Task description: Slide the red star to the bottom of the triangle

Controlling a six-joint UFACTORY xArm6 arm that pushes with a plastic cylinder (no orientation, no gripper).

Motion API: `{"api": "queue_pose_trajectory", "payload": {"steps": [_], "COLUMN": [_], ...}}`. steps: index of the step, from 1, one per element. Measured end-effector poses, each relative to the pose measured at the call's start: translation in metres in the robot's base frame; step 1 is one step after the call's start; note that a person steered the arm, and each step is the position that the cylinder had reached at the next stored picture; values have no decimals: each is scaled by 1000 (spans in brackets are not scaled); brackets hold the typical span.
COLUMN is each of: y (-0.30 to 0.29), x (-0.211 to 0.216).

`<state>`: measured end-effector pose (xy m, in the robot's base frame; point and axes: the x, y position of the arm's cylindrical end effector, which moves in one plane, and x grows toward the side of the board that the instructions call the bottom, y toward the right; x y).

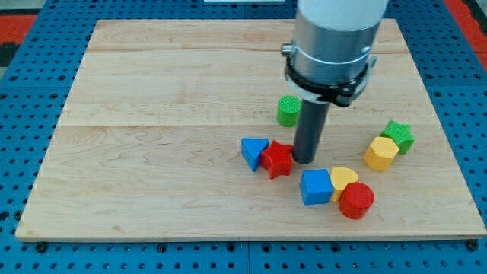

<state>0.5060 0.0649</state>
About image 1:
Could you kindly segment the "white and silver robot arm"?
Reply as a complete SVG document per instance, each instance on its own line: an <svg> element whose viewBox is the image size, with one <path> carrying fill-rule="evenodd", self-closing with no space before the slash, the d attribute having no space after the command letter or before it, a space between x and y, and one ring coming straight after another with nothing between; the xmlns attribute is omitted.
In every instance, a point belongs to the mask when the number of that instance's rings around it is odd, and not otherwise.
<svg viewBox="0 0 487 274"><path fill-rule="evenodd" d="M299 0L291 41L282 45L285 77L301 99L349 106L364 91L387 0Z"/></svg>

